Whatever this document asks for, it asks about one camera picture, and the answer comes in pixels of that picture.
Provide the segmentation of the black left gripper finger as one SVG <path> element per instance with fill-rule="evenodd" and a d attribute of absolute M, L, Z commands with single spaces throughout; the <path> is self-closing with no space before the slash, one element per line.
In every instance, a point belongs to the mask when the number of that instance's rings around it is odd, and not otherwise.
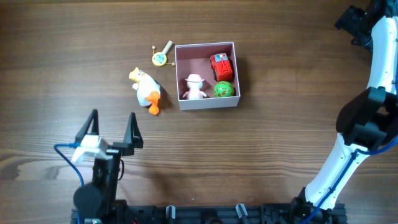
<path fill-rule="evenodd" d="M 129 120 L 127 122 L 126 132 L 124 135 L 123 143 L 128 144 L 129 148 L 139 148 L 142 149 L 144 145 L 141 132 L 137 125 L 137 119 L 135 113 L 129 115 Z"/>
<path fill-rule="evenodd" d="M 87 134 L 94 134 L 94 135 L 99 135 L 99 120 L 98 120 L 98 110 L 93 109 L 86 120 L 86 122 L 83 124 L 79 132 L 75 136 L 75 142 L 81 143 L 83 138 Z"/>

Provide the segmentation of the pink hat doll figure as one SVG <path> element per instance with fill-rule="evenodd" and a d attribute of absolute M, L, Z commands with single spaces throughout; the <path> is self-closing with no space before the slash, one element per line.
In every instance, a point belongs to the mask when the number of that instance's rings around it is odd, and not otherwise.
<path fill-rule="evenodd" d="M 189 74 L 185 81 L 187 82 L 188 91 L 182 95 L 183 99 L 199 100 L 208 97 L 204 91 L 201 91 L 205 80 L 199 74 Z"/>

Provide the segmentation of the red toy car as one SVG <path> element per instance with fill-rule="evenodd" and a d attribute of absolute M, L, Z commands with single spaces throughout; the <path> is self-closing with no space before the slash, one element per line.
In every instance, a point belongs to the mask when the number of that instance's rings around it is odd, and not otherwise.
<path fill-rule="evenodd" d="M 233 69 L 226 53 L 214 54 L 210 57 L 213 77 L 217 82 L 233 80 Z"/>

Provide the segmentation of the white plush duck toy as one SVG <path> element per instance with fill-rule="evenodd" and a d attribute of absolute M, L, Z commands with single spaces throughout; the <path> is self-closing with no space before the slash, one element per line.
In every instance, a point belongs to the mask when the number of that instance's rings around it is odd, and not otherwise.
<path fill-rule="evenodd" d="M 129 79 L 134 82 L 132 89 L 136 90 L 139 104 L 142 107 L 148 107 L 150 114 L 158 115 L 160 112 L 158 106 L 161 97 L 160 85 L 138 67 L 129 74 Z"/>

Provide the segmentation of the wooden rattle drum toy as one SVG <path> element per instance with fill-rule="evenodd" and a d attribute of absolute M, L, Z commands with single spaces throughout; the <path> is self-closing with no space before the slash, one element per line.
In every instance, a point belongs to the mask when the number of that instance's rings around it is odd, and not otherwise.
<path fill-rule="evenodd" d="M 171 47 L 173 46 L 173 44 L 174 43 L 171 40 L 169 40 L 161 52 L 156 52 L 155 51 L 156 46 L 154 45 L 152 46 L 152 63 L 155 66 L 162 67 L 167 64 L 173 67 L 175 66 L 175 62 L 168 62 L 167 59 L 167 54 L 171 49 Z"/>

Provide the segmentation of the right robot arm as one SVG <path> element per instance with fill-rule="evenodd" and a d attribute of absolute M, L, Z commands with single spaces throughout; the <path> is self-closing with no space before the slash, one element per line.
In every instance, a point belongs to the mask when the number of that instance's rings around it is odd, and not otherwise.
<path fill-rule="evenodd" d="M 336 199 L 359 165 L 397 144 L 397 1 L 350 6 L 335 22 L 372 53 L 367 88 L 344 105 L 335 145 L 317 176 L 295 197 L 289 223 L 339 223 Z"/>

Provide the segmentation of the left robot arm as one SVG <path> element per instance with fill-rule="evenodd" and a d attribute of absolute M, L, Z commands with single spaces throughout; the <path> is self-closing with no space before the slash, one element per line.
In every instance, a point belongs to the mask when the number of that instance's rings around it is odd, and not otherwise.
<path fill-rule="evenodd" d="M 124 175 L 122 157 L 134 155 L 143 148 L 136 115 L 131 113 L 124 139 L 108 144 L 99 134 L 98 110 L 94 109 L 75 136 L 77 147 L 73 162 L 93 158 L 93 175 L 89 183 L 79 187 L 73 195 L 82 223 L 132 223 L 133 214 L 125 200 L 117 200 L 118 181 Z"/>

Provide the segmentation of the green patterned ball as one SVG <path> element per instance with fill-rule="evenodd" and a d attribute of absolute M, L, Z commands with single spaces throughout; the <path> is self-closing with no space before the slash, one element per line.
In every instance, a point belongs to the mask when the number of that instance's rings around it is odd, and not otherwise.
<path fill-rule="evenodd" d="M 234 96 L 234 87 L 230 82 L 220 81 L 214 86 L 214 96 L 217 98 Z"/>

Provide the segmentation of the white box pink interior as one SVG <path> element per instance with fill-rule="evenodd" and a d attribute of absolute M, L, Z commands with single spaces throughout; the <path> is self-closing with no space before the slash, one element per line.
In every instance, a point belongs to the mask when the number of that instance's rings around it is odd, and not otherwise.
<path fill-rule="evenodd" d="M 230 83 L 234 90 L 233 96 L 217 97 L 214 95 L 214 87 L 217 81 L 211 68 L 211 56 L 220 53 L 226 54 L 232 67 L 233 77 Z M 180 110 L 227 108 L 238 105 L 241 92 L 233 42 L 177 45 L 175 46 L 175 63 Z M 205 98 L 187 100 L 183 97 L 183 94 L 188 91 L 187 78 L 190 74 L 198 74 L 202 77 L 203 87 L 201 91 L 206 93 Z"/>

